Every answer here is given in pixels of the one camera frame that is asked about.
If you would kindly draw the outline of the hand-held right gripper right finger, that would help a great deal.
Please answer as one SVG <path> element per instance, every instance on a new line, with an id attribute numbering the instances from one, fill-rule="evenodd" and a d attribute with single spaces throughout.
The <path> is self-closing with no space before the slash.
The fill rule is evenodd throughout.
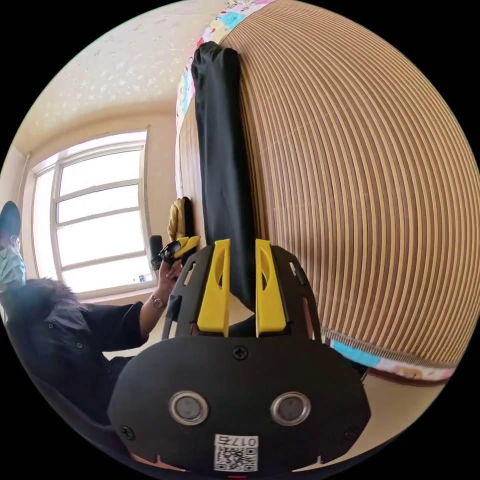
<path id="1" fill-rule="evenodd" d="M 271 243 L 255 241 L 256 336 L 283 333 L 287 327 Z"/>

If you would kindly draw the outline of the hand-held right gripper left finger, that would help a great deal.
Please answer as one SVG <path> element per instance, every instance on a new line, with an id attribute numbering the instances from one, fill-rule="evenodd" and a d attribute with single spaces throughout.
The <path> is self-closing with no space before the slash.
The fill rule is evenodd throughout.
<path id="1" fill-rule="evenodd" d="M 197 317 L 202 334 L 229 335 L 231 240 L 215 242 Z"/>

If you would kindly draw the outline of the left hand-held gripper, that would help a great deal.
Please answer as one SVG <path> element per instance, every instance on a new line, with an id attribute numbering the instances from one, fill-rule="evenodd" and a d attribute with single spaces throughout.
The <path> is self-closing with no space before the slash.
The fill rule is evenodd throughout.
<path id="1" fill-rule="evenodd" d="M 188 252 L 195 249 L 201 237 L 199 235 L 182 237 L 178 241 L 167 244 L 158 254 L 158 259 L 171 268 L 177 260 L 180 260 Z"/>

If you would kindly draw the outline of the person's left hand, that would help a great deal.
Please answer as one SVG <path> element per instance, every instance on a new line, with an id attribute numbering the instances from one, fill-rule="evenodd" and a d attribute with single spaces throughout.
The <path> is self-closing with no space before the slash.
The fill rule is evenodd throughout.
<path id="1" fill-rule="evenodd" d="M 160 299 L 164 304 L 168 302 L 182 269 L 183 265 L 180 259 L 176 260 L 171 266 L 165 261 L 161 262 L 157 272 L 158 283 L 154 291 L 155 298 Z"/>

